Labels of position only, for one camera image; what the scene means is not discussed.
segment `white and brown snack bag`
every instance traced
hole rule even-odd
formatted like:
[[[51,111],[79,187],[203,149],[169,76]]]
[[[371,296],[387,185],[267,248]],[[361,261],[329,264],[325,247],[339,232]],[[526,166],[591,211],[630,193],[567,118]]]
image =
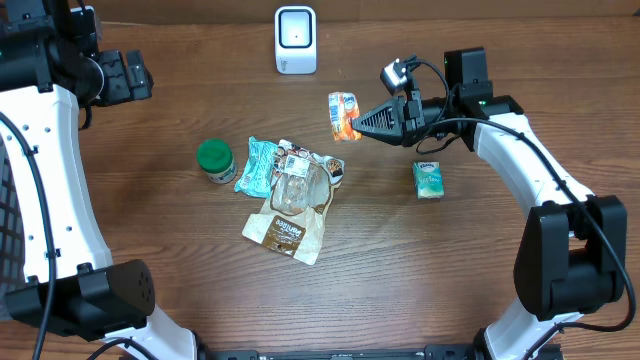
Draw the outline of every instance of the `white and brown snack bag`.
[[[249,216],[242,235],[306,264],[315,264],[322,247],[324,219],[343,175],[344,161],[280,140],[271,196],[260,213]]]

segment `wooden table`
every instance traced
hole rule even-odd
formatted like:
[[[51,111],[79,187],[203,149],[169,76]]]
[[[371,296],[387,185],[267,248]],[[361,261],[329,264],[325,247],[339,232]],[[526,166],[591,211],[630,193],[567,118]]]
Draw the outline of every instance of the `wooden table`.
[[[416,52],[442,66],[444,51],[484,46],[495,94],[522,105],[579,181],[625,203],[637,280],[638,34],[637,18],[322,23],[317,73],[281,76],[268,24],[106,26],[101,48],[141,49],[156,86],[151,100],[95,109],[94,126],[80,134],[96,218],[114,262],[143,259],[159,305],[216,350],[469,342],[515,297],[518,205],[461,142],[425,157],[370,139],[336,145],[327,95],[351,91],[366,110],[388,98],[378,74],[392,59]],[[432,73],[418,77],[426,97],[443,95]],[[262,200],[211,184],[198,168],[195,151],[211,137],[229,142],[244,167],[252,135],[346,162],[315,266],[244,239]],[[416,200],[417,160],[440,161],[442,200]],[[617,323],[626,306],[584,321]],[[0,358],[30,358],[35,334],[2,324]],[[567,359],[620,360],[638,358],[639,336],[636,322],[617,334],[570,330],[557,339]],[[98,346],[49,335],[44,358],[82,359]]]

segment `blue package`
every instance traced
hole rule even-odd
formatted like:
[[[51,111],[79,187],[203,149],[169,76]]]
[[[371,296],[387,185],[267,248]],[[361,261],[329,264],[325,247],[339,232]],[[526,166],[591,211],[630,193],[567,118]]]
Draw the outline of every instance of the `blue package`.
[[[272,142],[250,137],[249,160],[234,190],[253,197],[268,198],[271,195],[271,172],[277,149],[278,145]]]

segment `metal grate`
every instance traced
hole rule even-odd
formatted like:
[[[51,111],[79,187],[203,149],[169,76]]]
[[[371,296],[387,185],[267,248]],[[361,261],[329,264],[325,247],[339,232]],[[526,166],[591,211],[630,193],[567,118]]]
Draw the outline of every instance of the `metal grate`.
[[[24,266],[24,232],[22,216],[18,206],[18,195],[9,164],[9,157],[0,140],[0,321],[10,320],[5,307],[7,292],[25,286],[22,268]]]
[[[360,124],[374,129],[390,130],[394,125],[392,111],[393,109],[388,107],[382,111],[372,114],[368,119],[362,120]]]

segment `brown label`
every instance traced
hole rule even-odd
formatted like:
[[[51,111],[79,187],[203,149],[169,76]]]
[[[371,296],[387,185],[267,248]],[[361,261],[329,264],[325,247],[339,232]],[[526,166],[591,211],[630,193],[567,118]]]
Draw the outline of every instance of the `brown label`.
[[[262,245],[271,250],[293,256],[298,250],[298,246],[300,246],[305,231],[306,229],[303,227],[276,215],[267,229]]]

